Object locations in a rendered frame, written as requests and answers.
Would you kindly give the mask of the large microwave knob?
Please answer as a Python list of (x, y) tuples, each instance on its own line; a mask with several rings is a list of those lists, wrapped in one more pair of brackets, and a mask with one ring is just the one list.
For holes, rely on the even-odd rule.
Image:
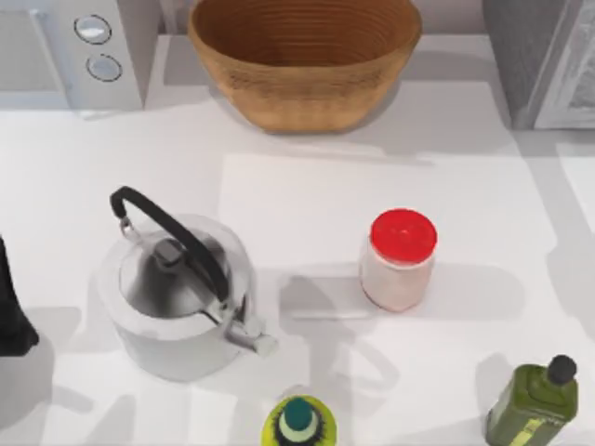
[(103, 45), (112, 37), (110, 23), (98, 15), (77, 18), (73, 24), (76, 35), (90, 45)]

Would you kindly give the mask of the yellow-green bottle with teal cap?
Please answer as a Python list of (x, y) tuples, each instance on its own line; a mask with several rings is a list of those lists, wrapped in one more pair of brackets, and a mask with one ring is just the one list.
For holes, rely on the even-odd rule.
[(335, 416), (311, 395), (291, 395), (267, 416), (260, 446), (337, 446)]

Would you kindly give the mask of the small microwave knob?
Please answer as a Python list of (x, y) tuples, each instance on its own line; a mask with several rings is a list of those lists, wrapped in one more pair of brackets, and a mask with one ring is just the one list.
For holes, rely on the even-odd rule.
[(123, 74), (120, 62), (106, 54), (89, 57), (86, 61), (86, 70), (91, 77), (103, 83), (115, 82)]

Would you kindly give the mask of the red lidded jar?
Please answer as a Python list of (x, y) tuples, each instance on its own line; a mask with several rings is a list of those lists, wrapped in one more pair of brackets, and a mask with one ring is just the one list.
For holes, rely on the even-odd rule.
[(403, 312), (420, 303), (434, 265), (438, 232), (423, 214), (394, 208), (372, 222), (359, 266), (359, 279), (372, 303)]

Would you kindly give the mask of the pale microwave oven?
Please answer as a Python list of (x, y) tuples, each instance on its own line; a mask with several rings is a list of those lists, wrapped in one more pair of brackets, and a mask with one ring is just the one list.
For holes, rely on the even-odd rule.
[[(76, 35), (74, 21), (88, 15), (110, 23), (107, 43)], [(0, 0), (0, 110), (142, 109), (161, 22), (159, 0)], [(100, 54), (122, 65), (117, 81), (88, 74)]]

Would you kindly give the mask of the dark green bottle black cap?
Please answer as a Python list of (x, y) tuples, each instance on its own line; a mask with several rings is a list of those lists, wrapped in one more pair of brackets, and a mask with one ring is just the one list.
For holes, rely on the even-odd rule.
[(578, 412), (577, 365), (557, 355), (548, 365), (522, 364), (489, 411), (489, 446), (549, 446)]

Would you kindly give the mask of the brown woven basket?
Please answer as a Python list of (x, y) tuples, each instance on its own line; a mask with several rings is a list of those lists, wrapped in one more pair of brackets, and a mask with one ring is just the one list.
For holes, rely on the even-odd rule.
[(412, 0), (198, 0), (188, 35), (218, 90), (269, 133), (355, 127), (422, 32)]

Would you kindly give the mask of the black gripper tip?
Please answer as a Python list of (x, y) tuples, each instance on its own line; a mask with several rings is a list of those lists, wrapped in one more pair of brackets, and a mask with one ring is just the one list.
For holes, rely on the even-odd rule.
[(39, 340), (18, 300), (6, 245), (0, 236), (0, 358), (24, 357)]

